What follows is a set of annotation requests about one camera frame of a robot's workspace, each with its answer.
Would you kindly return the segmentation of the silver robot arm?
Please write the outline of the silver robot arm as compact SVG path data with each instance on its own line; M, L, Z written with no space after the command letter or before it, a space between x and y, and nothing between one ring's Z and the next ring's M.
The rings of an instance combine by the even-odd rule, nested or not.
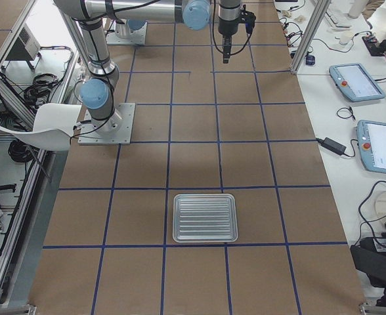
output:
M147 22L145 20L116 20L114 33L121 39L140 37L142 35L142 31L145 30L146 25Z
M241 1L55 1L55 5L81 28L91 74L81 88L81 99L91 115L94 130L101 135L117 131L122 121L114 104L119 74L110 57L103 18L133 20L138 26L149 20L177 22L191 30L201 30L217 17L225 64L233 55L232 36L239 25L243 24L246 33L252 35L256 19Z

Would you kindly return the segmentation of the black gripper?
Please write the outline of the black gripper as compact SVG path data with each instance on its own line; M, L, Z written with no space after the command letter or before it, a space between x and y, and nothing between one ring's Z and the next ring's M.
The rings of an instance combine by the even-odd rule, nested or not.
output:
M223 64L228 64L231 57L232 37L238 26L244 24L246 33L251 35L255 27L256 16L248 11L241 0L221 0L218 7L218 31L223 36Z

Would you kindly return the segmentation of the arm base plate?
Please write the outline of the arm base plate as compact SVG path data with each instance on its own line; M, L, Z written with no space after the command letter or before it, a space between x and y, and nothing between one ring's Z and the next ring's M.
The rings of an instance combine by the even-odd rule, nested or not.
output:
M106 35L106 42L109 46L131 46L145 44L147 25L145 27L145 30L142 31L142 35L140 37L132 37L131 39L118 38L117 35L114 33L114 29L115 24L114 27Z
M92 119L89 111L86 110L85 120L91 122L82 125L78 143L80 145L130 144L135 107L135 103L115 105L113 116L104 125L101 121Z

